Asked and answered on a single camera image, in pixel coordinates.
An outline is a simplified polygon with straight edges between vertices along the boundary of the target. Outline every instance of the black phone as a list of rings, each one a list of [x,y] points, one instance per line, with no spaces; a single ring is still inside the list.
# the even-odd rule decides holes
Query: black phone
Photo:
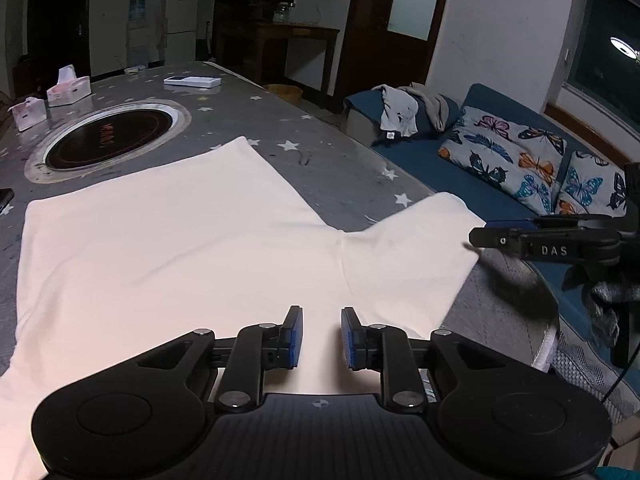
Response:
[[[14,196],[14,190],[10,187],[0,189],[0,212],[9,205],[9,202],[11,202]]]

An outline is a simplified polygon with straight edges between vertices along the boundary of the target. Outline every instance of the pink butterfly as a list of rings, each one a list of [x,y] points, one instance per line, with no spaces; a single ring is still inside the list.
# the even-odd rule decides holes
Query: pink butterfly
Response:
[[[500,121],[491,115],[483,115],[482,120],[479,123],[476,123],[476,126],[488,128],[504,139],[511,140],[509,138],[509,133],[507,132],[507,130],[509,129],[509,123]]]

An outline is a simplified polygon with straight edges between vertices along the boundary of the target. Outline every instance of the refrigerator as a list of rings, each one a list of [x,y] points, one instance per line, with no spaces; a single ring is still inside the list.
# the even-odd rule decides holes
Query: refrigerator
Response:
[[[163,0],[164,33],[162,50],[165,64],[196,59],[198,0]]]

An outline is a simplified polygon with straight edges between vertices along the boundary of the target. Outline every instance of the trash can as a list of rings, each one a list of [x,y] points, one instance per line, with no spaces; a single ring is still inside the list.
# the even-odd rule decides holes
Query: trash can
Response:
[[[264,88],[272,94],[276,94],[280,99],[284,99],[294,106],[300,106],[302,88],[292,85],[265,85]]]

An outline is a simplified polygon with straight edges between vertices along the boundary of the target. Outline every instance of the wooden desk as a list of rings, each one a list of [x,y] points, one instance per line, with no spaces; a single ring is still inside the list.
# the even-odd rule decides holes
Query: wooden desk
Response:
[[[216,59],[222,63],[226,38],[245,38],[255,43],[254,81],[262,84],[262,57],[267,40],[289,40],[290,38],[307,38],[325,40],[324,69],[322,70],[321,91],[327,94],[331,68],[334,64],[335,40],[339,30],[336,28],[316,27],[301,23],[268,23],[268,22],[225,22],[218,28],[216,43]]]

